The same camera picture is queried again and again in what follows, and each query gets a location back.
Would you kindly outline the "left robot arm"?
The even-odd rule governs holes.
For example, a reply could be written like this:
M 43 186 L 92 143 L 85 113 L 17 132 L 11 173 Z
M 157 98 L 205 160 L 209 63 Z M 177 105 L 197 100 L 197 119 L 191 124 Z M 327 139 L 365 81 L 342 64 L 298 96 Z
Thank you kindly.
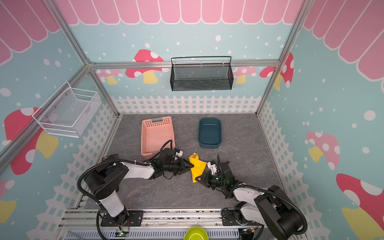
M 183 152 L 173 147 L 173 140 L 168 140 L 148 160 L 137 162 L 110 155 L 89 169 L 85 170 L 77 181 L 78 190 L 100 206 L 100 210 L 115 222 L 127 221 L 129 213 L 118 196 L 120 183 L 124 179 L 154 180 L 165 176 L 182 175 L 194 167 L 182 158 Z

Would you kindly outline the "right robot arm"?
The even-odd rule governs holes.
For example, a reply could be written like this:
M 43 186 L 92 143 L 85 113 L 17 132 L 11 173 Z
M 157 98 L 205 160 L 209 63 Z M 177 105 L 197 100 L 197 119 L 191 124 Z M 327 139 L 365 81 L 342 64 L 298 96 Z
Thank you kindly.
M 306 217 L 280 187 L 263 189 L 247 185 L 235 178 L 229 162 L 203 162 L 198 155 L 190 156 L 189 162 L 193 165 L 193 182 L 221 192 L 226 199 L 238 201 L 232 210 L 224 211 L 229 214 L 228 221 L 238 225 L 255 222 L 267 227 L 278 240 L 287 240 L 308 230 Z

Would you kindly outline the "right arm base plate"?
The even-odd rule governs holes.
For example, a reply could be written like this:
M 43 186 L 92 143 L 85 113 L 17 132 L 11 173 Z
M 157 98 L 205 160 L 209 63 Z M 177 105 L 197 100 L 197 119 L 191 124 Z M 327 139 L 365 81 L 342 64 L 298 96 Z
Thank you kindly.
M 223 208 L 221 210 L 222 224 L 224 226 L 247 226 L 248 221 L 236 209 Z

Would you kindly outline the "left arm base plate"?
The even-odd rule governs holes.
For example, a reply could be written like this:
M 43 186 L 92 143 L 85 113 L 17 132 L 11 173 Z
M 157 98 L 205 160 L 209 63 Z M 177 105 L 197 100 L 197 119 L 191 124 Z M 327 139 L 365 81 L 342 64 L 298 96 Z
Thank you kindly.
M 140 227 L 144 211 L 124 210 L 116 217 L 104 214 L 101 222 L 102 227 Z

